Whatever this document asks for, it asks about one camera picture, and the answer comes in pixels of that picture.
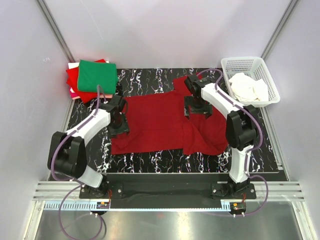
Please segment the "dark red t-shirt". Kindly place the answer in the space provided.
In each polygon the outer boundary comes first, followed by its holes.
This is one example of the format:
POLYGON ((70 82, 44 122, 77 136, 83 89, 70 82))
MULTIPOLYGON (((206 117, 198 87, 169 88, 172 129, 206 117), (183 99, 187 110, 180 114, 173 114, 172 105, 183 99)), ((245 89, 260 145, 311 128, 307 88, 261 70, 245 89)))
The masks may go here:
POLYGON ((190 96, 184 81, 173 80, 165 93, 126 97, 129 133, 111 140, 113 155, 182 149, 185 155, 219 155, 228 146, 226 120, 217 110, 210 117, 184 113, 184 98, 190 96))

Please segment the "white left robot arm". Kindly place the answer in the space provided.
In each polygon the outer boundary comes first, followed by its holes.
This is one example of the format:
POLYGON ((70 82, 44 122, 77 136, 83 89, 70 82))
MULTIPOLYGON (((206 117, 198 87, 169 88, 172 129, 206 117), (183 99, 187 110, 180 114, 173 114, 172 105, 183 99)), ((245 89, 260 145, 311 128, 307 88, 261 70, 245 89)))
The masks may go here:
POLYGON ((104 128, 110 139, 130 132, 122 112, 126 105, 124 97, 114 95, 106 103, 97 102, 96 109, 75 127, 52 135, 47 167, 56 181, 74 180, 107 192, 107 177, 88 165, 86 146, 104 128))

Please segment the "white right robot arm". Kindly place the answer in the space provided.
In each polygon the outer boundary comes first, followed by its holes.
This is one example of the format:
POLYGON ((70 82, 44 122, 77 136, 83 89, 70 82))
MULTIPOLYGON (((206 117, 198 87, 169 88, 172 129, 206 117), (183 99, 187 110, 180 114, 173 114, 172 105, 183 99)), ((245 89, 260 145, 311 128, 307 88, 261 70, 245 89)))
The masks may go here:
POLYGON ((226 119, 225 137, 231 147, 229 179, 235 186, 249 182, 249 160, 254 143, 262 139, 262 130, 256 119, 257 109, 243 105, 226 94, 209 77, 199 79, 188 75, 184 80, 190 96, 184 98, 184 115, 202 114, 206 118, 217 109, 226 119))

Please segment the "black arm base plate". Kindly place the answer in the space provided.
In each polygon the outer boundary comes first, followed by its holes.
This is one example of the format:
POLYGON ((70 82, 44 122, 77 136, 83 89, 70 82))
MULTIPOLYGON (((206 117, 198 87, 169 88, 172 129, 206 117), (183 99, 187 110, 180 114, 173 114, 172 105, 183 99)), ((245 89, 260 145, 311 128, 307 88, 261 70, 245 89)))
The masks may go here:
POLYGON ((253 183, 234 186, 227 173, 108 173, 104 187, 82 187, 79 197, 132 212, 228 211, 227 202, 257 198, 253 183))

